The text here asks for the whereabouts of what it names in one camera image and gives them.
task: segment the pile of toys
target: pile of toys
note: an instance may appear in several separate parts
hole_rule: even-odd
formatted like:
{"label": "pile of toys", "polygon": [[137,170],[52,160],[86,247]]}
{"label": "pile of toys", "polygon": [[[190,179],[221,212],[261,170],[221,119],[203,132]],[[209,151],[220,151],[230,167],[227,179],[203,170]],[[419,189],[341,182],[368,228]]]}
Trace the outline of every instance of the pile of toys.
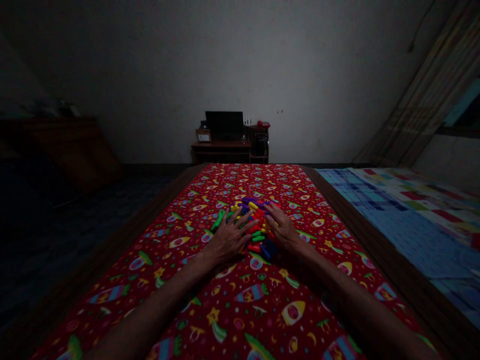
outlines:
{"label": "pile of toys", "polygon": [[[247,245],[247,249],[262,254],[267,260],[270,260],[278,252],[278,249],[275,245],[275,234],[270,229],[269,223],[265,218],[265,216],[269,214],[265,209],[265,205],[270,205],[270,201],[263,202],[255,197],[244,197],[241,201],[236,201],[230,206],[230,212],[228,213],[226,222],[228,223],[231,220],[232,215],[240,208],[241,214],[237,216],[234,221],[240,219],[250,210],[255,210],[250,216],[249,221],[258,220],[258,224],[246,232],[247,234],[251,234],[251,242]],[[224,215],[225,211],[220,211],[217,220],[211,228],[212,233],[217,231]]]}

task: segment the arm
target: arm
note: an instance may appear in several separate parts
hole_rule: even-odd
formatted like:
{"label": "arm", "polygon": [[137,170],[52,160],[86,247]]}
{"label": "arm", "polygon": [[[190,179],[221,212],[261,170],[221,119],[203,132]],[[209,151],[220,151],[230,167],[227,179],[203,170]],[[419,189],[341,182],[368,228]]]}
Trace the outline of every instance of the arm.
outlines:
{"label": "arm", "polygon": [[265,206],[279,244],[296,254],[324,282],[343,312],[382,358],[397,354],[400,359],[438,359],[437,354],[410,331],[388,308],[330,261],[312,250],[295,230],[292,221],[273,205]]}
{"label": "arm", "polygon": [[[233,219],[239,213],[240,209],[233,215]],[[215,266],[238,254],[243,245],[250,240],[252,236],[243,236],[243,233],[255,226],[258,221],[248,223],[241,230],[239,228],[247,222],[251,214],[252,211],[236,223],[230,221],[226,224],[227,212],[207,246],[113,328],[96,347],[92,348],[85,360],[133,360],[146,355],[187,292]]]}

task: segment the box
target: box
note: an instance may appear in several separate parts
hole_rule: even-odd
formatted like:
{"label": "box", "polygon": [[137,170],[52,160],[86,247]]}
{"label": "box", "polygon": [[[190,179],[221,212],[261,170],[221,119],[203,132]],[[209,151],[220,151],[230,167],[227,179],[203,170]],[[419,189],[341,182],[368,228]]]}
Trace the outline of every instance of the box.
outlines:
{"label": "box", "polygon": [[208,142],[212,141],[212,138],[210,137],[210,129],[196,129],[196,139],[199,142]]}

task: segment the forearm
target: forearm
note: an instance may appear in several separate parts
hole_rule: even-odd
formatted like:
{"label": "forearm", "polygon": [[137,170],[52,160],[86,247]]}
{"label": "forearm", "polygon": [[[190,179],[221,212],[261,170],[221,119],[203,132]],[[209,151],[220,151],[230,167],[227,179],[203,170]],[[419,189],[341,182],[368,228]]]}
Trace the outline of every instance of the forearm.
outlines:
{"label": "forearm", "polygon": [[397,354],[400,359],[438,359],[435,352],[388,308],[311,246],[305,242],[298,243],[296,251],[324,282],[342,311],[382,357],[390,358],[392,354]]}
{"label": "forearm", "polygon": [[147,354],[187,292],[215,265],[199,253],[152,294],[86,356],[87,360],[130,360]]}

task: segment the wooden bed frame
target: wooden bed frame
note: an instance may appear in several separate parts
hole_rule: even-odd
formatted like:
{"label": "wooden bed frame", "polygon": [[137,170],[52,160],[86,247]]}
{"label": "wooden bed frame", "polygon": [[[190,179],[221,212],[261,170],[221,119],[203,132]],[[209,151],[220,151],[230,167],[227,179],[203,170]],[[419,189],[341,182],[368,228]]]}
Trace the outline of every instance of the wooden bed frame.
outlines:
{"label": "wooden bed frame", "polygon": [[[3,335],[3,359],[27,359],[205,165],[185,170]],[[446,359],[480,359],[480,331],[314,169],[302,166]]]}

